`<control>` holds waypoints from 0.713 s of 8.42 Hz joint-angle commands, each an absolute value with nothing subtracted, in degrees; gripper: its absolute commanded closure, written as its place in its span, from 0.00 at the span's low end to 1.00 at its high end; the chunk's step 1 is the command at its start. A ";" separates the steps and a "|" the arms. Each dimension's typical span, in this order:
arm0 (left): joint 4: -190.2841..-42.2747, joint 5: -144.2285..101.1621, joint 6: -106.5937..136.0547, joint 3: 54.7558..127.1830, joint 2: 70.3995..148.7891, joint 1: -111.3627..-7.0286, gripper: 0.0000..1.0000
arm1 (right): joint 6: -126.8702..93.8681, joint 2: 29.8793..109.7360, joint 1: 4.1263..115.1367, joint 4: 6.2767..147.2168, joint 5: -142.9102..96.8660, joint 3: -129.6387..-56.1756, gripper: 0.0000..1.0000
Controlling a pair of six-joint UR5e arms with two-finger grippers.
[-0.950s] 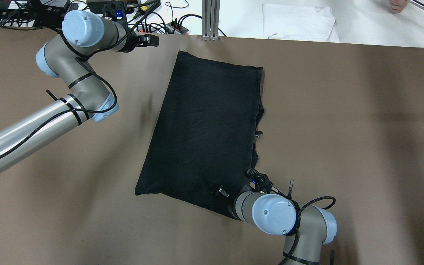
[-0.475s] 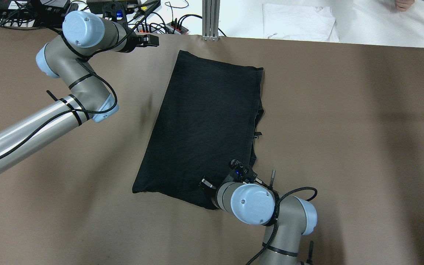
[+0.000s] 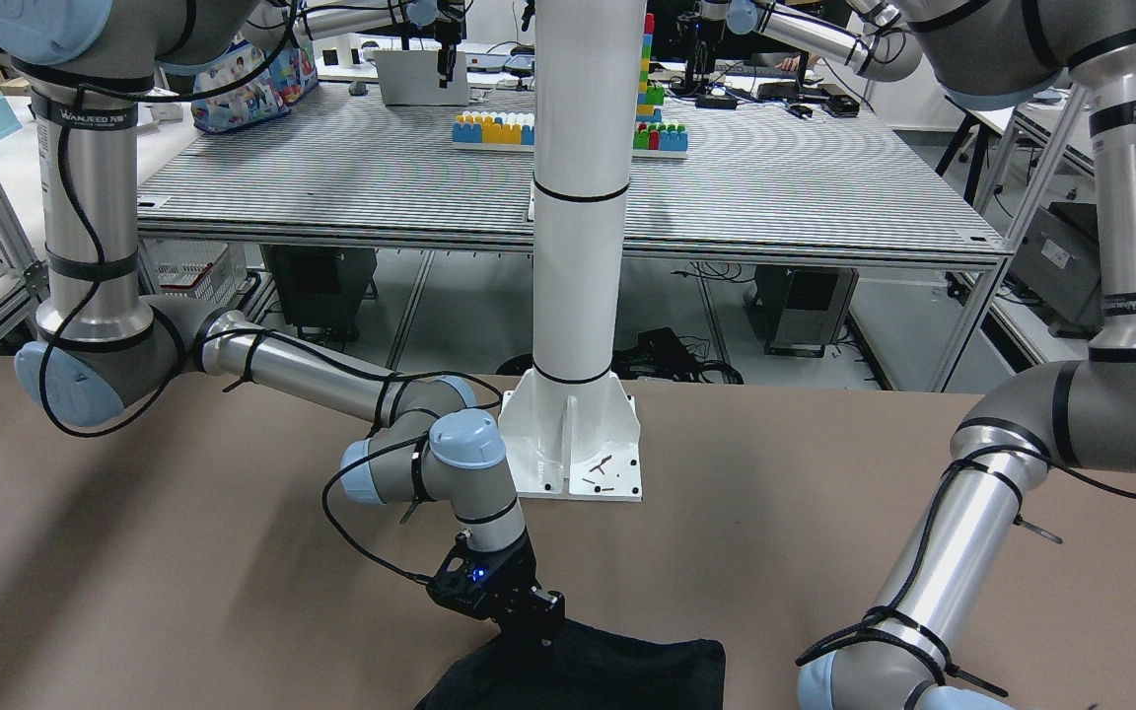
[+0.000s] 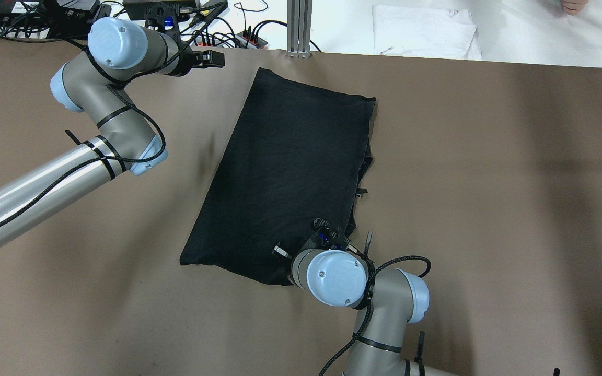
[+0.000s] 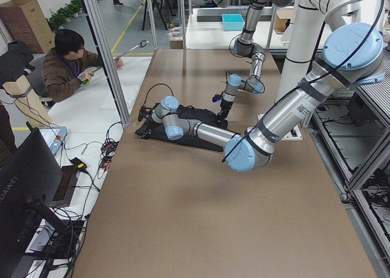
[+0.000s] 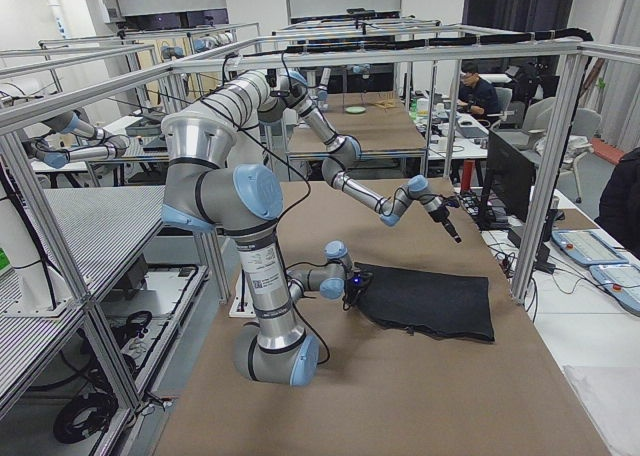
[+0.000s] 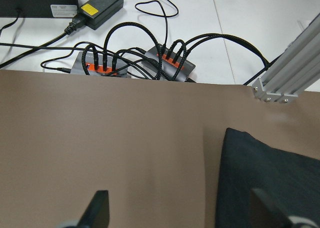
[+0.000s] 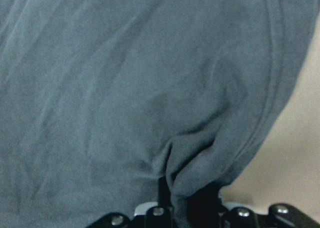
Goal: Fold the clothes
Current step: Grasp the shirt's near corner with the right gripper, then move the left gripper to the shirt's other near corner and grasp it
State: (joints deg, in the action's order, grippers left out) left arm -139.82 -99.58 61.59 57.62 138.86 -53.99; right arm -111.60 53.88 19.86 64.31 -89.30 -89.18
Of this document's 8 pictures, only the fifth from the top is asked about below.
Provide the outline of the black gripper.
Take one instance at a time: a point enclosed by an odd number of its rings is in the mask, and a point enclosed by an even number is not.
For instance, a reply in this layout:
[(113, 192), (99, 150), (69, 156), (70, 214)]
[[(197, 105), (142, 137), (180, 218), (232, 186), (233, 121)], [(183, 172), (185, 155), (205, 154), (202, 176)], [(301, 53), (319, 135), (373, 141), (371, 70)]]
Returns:
[(142, 119), (145, 119), (145, 130), (141, 135), (142, 139), (148, 140), (150, 138), (152, 130), (157, 127), (157, 123), (152, 119), (153, 111), (153, 108), (146, 107), (145, 105), (142, 105), (140, 107), (138, 121), (140, 122)]
[(225, 121), (225, 119), (228, 117), (229, 111), (231, 110), (233, 105), (232, 101), (226, 101), (225, 99), (221, 99), (220, 103), (220, 112), (217, 114), (217, 121), (219, 123)]

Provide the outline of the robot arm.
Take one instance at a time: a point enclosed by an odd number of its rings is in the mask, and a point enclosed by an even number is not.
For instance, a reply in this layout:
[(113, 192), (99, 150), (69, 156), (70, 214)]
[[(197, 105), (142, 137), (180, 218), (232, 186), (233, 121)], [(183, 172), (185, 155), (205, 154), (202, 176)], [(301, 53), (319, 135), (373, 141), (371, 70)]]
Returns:
[(212, 101), (220, 102), (221, 111), (217, 114), (218, 122), (225, 121), (232, 108), (238, 90), (248, 91), (253, 94), (264, 92), (264, 85), (260, 80), (261, 69), (265, 61), (265, 50), (253, 41), (253, 35), (257, 27), (261, 10), (268, 2), (283, 7), (293, 0), (249, 0), (249, 8), (241, 35), (236, 38), (233, 53), (239, 57), (247, 57), (252, 60), (250, 76), (243, 80), (238, 75), (232, 74), (227, 78), (224, 91), (216, 94)]
[[(293, 0), (249, 0), (246, 22), (235, 40), (233, 53), (252, 59), (250, 77), (227, 78), (217, 115), (225, 121), (239, 90), (259, 94), (264, 49), (253, 41), (261, 11), (268, 3), (283, 7)], [(282, 79), (274, 105), (243, 134), (211, 126), (198, 118), (186, 119), (173, 96), (148, 108), (142, 105), (138, 131), (149, 138), (162, 127), (166, 138), (175, 141), (192, 135), (223, 148), (224, 161), (237, 172), (247, 172), (269, 163), (274, 146), (336, 90), (376, 84), (385, 78), (381, 30), (389, 0), (297, 0), (296, 17)]]

